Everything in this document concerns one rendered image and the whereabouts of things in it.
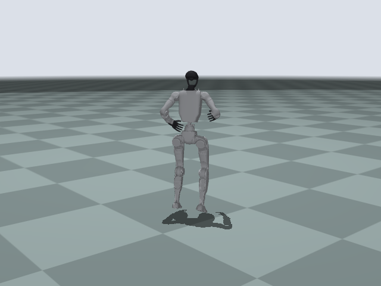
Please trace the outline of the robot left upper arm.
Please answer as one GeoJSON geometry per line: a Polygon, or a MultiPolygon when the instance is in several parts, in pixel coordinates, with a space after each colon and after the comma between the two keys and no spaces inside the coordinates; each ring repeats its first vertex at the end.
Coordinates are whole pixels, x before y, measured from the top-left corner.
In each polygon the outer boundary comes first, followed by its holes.
{"type": "Polygon", "coordinates": [[[170,98],[166,101],[163,108],[160,110],[160,114],[162,114],[163,116],[168,116],[168,109],[175,103],[175,101],[179,100],[179,93],[180,92],[173,92],[171,94],[170,98]]]}

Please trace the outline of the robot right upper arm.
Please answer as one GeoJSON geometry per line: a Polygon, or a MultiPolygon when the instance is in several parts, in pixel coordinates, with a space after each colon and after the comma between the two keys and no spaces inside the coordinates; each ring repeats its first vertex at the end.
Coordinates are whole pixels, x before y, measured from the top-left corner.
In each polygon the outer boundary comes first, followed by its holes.
{"type": "Polygon", "coordinates": [[[216,109],[215,103],[207,92],[201,92],[201,99],[204,100],[207,106],[211,109],[211,114],[213,117],[218,116],[220,113],[216,109]]]}

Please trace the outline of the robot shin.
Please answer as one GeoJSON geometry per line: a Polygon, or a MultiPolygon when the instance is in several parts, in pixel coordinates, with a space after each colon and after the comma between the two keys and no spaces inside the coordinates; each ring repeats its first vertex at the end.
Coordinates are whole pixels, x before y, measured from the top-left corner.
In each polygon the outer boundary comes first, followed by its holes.
{"type": "Polygon", "coordinates": [[[199,179],[199,204],[204,206],[205,195],[208,189],[209,171],[205,170],[205,177],[199,179]]]}
{"type": "Polygon", "coordinates": [[[175,176],[174,176],[174,190],[175,190],[174,202],[177,201],[179,203],[180,192],[182,190],[182,184],[183,184],[183,176],[177,176],[177,167],[176,167],[175,176]]]}

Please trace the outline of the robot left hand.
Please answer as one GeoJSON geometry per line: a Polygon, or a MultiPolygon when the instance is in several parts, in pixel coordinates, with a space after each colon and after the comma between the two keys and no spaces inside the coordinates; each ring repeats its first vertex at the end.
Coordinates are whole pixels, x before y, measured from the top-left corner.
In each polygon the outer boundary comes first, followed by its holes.
{"type": "Polygon", "coordinates": [[[176,131],[181,132],[181,131],[179,131],[179,130],[182,130],[182,129],[180,129],[180,128],[183,128],[183,127],[181,127],[181,126],[183,126],[183,125],[181,125],[181,124],[179,124],[179,123],[177,123],[177,122],[181,122],[181,120],[174,120],[173,124],[170,124],[170,123],[168,123],[168,124],[169,124],[170,126],[172,126],[173,129],[175,129],[176,131]],[[181,125],[181,126],[179,126],[179,125],[181,125]],[[179,127],[179,128],[178,128],[178,127],[179,127]],[[179,130],[177,130],[177,129],[179,129],[179,130]]]}

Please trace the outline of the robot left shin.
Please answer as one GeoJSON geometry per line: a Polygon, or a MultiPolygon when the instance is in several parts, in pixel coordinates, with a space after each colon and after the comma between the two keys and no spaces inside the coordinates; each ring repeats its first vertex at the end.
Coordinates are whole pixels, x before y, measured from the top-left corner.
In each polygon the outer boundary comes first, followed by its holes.
{"type": "Polygon", "coordinates": [[[180,192],[182,190],[182,184],[183,184],[183,176],[177,176],[177,167],[176,167],[175,176],[174,176],[174,190],[175,190],[174,202],[177,201],[179,203],[180,192]]]}

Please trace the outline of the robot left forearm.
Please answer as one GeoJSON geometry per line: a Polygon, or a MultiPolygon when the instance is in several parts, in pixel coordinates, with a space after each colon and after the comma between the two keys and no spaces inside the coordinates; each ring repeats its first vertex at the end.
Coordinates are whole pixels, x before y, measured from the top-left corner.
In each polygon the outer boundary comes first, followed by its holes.
{"type": "Polygon", "coordinates": [[[168,116],[163,116],[161,114],[161,117],[165,120],[166,123],[173,124],[173,122],[174,122],[174,120],[169,116],[169,114],[168,114],[168,116]]]}

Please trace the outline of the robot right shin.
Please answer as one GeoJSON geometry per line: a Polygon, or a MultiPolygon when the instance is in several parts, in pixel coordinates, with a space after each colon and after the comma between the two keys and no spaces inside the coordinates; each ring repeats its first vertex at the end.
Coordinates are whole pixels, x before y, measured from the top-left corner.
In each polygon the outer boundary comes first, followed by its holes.
{"type": "Polygon", "coordinates": [[[205,170],[205,177],[199,179],[199,204],[204,206],[205,195],[208,189],[209,171],[205,170]]]}

